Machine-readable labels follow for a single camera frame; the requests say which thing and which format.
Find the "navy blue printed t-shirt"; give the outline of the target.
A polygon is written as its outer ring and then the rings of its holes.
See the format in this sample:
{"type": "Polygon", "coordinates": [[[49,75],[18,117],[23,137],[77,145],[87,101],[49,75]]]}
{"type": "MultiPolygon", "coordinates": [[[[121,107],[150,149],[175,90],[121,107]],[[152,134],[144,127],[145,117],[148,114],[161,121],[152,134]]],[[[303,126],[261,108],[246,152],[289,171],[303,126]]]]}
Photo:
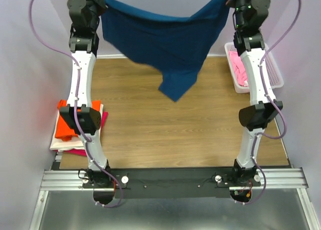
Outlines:
{"type": "Polygon", "coordinates": [[[226,1],[210,0],[190,17],[171,17],[105,0],[103,38],[131,61],[159,70],[163,81],[158,89],[176,102],[196,83],[226,24],[226,1]]]}

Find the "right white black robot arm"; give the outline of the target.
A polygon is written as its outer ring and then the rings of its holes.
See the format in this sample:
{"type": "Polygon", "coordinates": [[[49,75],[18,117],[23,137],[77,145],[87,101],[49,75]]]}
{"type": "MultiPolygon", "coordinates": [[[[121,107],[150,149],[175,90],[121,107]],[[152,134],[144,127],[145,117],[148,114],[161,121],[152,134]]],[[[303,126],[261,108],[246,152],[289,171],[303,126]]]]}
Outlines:
{"type": "Polygon", "coordinates": [[[269,81],[265,63],[267,51],[260,29],[268,17],[270,0],[227,0],[226,5],[234,9],[233,43],[244,65],[250,93],[250,105],[239,111],[244,131],[231,172],[231,181],[241,186],[254,179],[261,137],[282,110],[283,103],[277,101],[269,81]]]}

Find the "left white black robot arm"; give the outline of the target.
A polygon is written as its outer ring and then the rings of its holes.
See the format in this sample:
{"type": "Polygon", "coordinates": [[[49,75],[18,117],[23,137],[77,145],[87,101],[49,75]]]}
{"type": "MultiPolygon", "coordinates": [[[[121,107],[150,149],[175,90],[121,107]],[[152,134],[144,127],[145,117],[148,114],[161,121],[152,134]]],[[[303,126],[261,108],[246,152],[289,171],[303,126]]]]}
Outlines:
{"type": "Polygon", "coordinates": [[[84,146],[88,159],[88,168],[81,178],[84,185],[104,188],[111,184],[111,175],[99,135],[102,116],[93,108],[91,83],[99,45],[99,17],[107,6],[104,0],[67,0],[67,7],[72,21],[69,38],[72,81],[66,106],[59,113],[84,146]]]}

